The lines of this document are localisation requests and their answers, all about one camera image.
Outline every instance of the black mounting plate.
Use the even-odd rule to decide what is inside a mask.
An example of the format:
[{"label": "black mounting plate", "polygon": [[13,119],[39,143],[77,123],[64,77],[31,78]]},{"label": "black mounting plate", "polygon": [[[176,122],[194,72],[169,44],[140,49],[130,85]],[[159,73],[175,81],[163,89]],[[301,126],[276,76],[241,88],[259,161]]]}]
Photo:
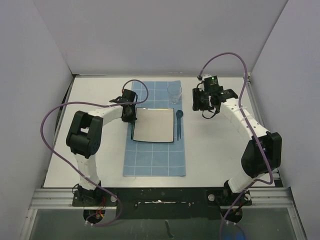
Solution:
[{"label": "black mounting plate", "polygon": [[[223,187],[177,187],[177,188],[107,188],[116,194],[123,203],[124,209],[119,219],[189,219],[208,218],[221,219],[220,206],[230,206],[232,199],[224,198]],[[74,207],[99,207],[79,201],[75,191],[72,201]],[[208,196],[213,194],[215,201]],[[111,201],[111,196],[103,191],[106,199],[105,207],[116,206],[116,214],[120,212],[120,205]],[[244,196],[236,204],[245,203]]]}]

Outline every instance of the camera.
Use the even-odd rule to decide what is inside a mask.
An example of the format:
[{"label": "camera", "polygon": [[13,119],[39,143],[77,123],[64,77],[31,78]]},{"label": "camera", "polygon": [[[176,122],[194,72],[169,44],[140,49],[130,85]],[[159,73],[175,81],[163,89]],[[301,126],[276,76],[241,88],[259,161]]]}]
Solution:
[{"label": "camera", "polygon": [[216,109],[220,111],[221,103],[227,99],[238,98],[238,95],[232,90],[224,90],[223,86],[219,86],[218,77],[210,76],[203,80],[204,90],[196,87],[192,89],[193,111],[208,111]]}]

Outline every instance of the metal frame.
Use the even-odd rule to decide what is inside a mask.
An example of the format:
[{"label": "metal frame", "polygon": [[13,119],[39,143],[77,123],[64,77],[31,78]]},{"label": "metal frame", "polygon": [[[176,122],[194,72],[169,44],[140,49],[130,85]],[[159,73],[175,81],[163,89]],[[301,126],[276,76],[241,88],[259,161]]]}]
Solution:
[{"label": "metal frame", "polygon": [[[70,85],[69,91],[67,93],[66,101],[69,98],[72,85],[74,79]],[[252,103],[252,109],[257,121],[264,126],[264,122],[262,116],[259,112],[257,101],[255,99],[251,83],[248,82],[246,86],[249,99]],[[61,117],[58,122],[57,130],[54,136],[54,143],[57,140],[57,136],[60,130],[61,122],[63,119],[63,114],[65,112],[66,107],[63,108]],[[280,175],[278,170],[273,171],[273,177],[275,179],[280,179]],[[295,236],[298,240],[306,240],[306,234],[304,232],[303,226],[301,224],[298,212],[295,208],[294,200],[292,197],[292,192],[289,188],[283,187],[253,187],[250,188],[251,206],[243,206],[243,208],[251,208],[251,209],[261,209],[261,208],[287,208],[288,214],[290,216],[291,224],[295,233]],[[20,235],[20,240],[28,240],[31,236],[32,229],[34,226],[35,218],[37,216],[37,211],[41,209],[96,209],[96,207],[73,207],[73,193],[70,188],[41,188],[36,189],[34,191],[29,211],[26,216],[26,220]],[[113,207],[106,207],[106,209],[116,209],[115,206]]]}]

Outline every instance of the screw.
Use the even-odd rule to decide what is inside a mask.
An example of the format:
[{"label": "screw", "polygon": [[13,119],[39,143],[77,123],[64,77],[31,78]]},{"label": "screw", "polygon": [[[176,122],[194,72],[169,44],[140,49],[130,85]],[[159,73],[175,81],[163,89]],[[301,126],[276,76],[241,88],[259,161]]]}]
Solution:
[{"label": "screw", "polygon": [[114,196],[110,197],[111,202],[115,203],[117,201],[117,199]]},{"label": "screw", "polygon": [[208,196],[208,199],[209,199],[210,202],[213,202],[213,201],[215,200],[215,195],[210,194],[210,195]]}]

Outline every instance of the clear glass cup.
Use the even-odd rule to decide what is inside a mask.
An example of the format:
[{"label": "clear glass cup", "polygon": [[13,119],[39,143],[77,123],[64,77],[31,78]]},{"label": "clear glass cup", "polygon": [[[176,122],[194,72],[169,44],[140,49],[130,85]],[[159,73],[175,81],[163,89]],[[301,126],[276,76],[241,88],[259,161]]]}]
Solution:
[{"label": "clear glass cup", "polygon": [[179,99],[181,97],[182,88],[178,84],[171,84],[168,86],[168,97],[169,97],[169,103],[171,104],[177,104],[179,102]]}]

